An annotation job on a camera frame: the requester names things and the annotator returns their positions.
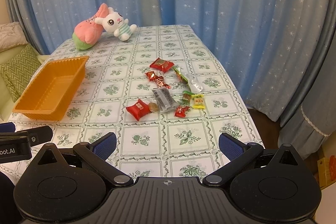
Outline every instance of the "plastic container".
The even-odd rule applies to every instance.
[[[59,121],[85,76],[89,56],[48,62],[29,83],[13,112],[30,119]]]

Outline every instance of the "plush toy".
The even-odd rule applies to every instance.
[[[87,50],[91,48],[100,38],[104,28],[95,23],[96,17],[106,17],[109,14],[109,7],[103,3],[97,13],[82,22],[80,22],[72,34],[72,39],[78,50]]]
[[[128,26],[128,19],[124,19],[121,14],[115,12],[109,7],[109,14],[106,17],[96,17],[95,23],[103,25],[105,31],[113,33],[121,41],[126,41],[132,33],[137,29],[137,25]]]

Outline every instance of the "bunny ear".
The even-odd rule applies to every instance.
[[[94,19],[94,22],[97,23],[97,24],[102,25],[103,24],[103,19],[104,19],[103,17],[96,17]]]

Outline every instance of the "zigzag pattern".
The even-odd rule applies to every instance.
[[[21,96],[40,65],[31,45],[27,45],[11,60],[0,65],[0,73],[14,102]]]

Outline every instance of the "floral tablecloth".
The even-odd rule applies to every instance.
[[[139,28],[128,42],[104,33],[87,51],[77,51],[66,40],[47,61],[89,55],[83,83],[61,121],[31,120],[12,113],[9,121],[17,130],[49,125],[52,142],[59,148],[81,141],[94,142],[115,132],[118,144],[108,162],[138,176],[199,176],[220,168],[229,160],[218,149],[218,137],[227,132],[242,142],[261,138],[230,77],[188,25]],[[137,122],[126,111],[138,98],[151,100],[154,82],[145,72],[156,58],[173,61],[182,72],[194,75],[203,85],[206,109],[192,109],[186,118],[174,112],[151,113]],[[165,75],[176,101],[188,88],[174,71]],[[33,156],[42,145],[33,147]],[[0,170],[16,182],[31,160],[1,164]]]

